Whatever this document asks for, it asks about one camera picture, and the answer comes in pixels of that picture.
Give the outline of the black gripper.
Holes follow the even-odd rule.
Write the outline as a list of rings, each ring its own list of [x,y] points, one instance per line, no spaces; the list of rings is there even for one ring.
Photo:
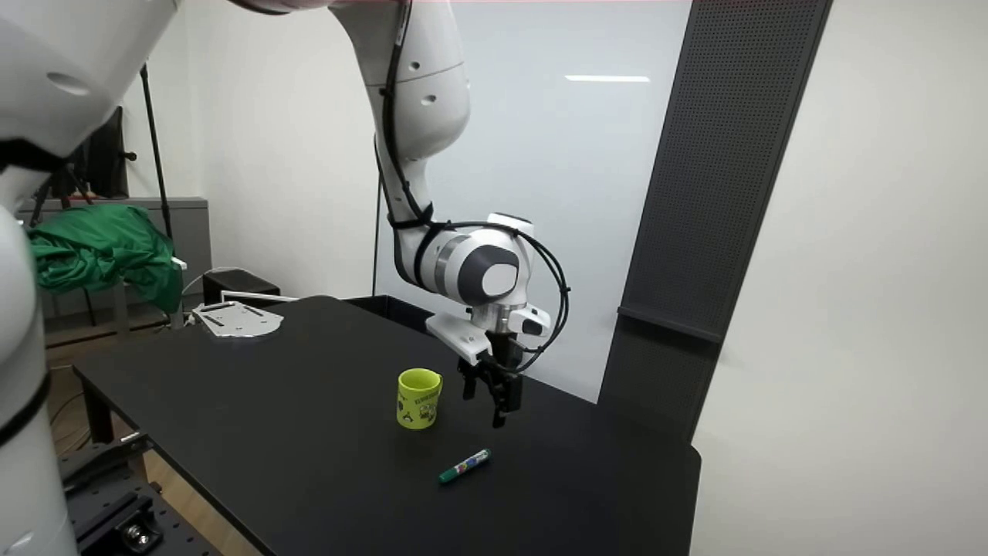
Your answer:
[[[463,402],[475,400],[475,384],[484,384],[495,400],[492,428],[500,430],[509,413],[509,402],[522,400],[517,374],[522,349],[509,333],[487,333],[487,346],[460,364]]]

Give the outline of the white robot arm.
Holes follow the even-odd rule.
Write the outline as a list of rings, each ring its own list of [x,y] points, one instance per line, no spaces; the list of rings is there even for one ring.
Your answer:
[[[479,305],[465,251],[435,221],[428,168],[465,133],[471,84],[455,0],[231,0],[330,12],[373,116],[395,273]],[[109,121],[181,0],[0,0],[0,554],[78,556],[53,428],[38,267],[21,204]]]

